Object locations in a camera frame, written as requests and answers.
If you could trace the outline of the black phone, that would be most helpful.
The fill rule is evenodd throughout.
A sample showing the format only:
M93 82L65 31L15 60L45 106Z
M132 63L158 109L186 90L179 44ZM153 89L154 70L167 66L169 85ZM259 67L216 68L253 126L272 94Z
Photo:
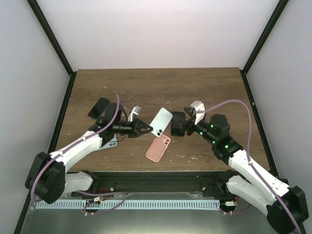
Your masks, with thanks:
M185 123L185 114L183 112L172 112L171 120L171 135L175 137L185 136L184 123Z

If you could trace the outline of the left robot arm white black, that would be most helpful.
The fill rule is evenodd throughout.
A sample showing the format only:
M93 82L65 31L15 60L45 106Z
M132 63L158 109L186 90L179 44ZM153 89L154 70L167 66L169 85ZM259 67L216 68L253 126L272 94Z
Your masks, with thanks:
M136 138L153 131L152 126L136 117L122 121L123 113L120 104L111 103L80 138L49 154L37 154L25 182L32 201L51 204L63 194L79 191L89 197L96 196L100 185L95 176L89 171L71 174L68 171L88 154L108 144L116 134Z

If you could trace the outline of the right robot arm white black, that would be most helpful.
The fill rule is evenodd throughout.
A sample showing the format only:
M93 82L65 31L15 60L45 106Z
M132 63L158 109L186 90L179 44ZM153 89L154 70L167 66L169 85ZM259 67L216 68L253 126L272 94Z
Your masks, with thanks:
M204 113L185 107L189 115L185 130L190 136L196 132L212 145L214 155L232 168L230 177L217 183L221 196L237 195L261 211L279 234L300 233L299 224L309 217L306 197L302 189L291 187L272 175L253 160L230 135L230 125L222 114L205 121Z

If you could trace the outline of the white phone dual camera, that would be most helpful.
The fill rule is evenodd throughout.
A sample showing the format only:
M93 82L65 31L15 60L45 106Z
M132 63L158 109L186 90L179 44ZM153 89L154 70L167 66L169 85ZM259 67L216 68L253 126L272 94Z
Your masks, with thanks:
M162 107L158 111L152 122L149 124L149 126L151 126L153 129L151 133L156 137L160 137L164 133L172 117L173 117L172 113L170 113L167 109Z

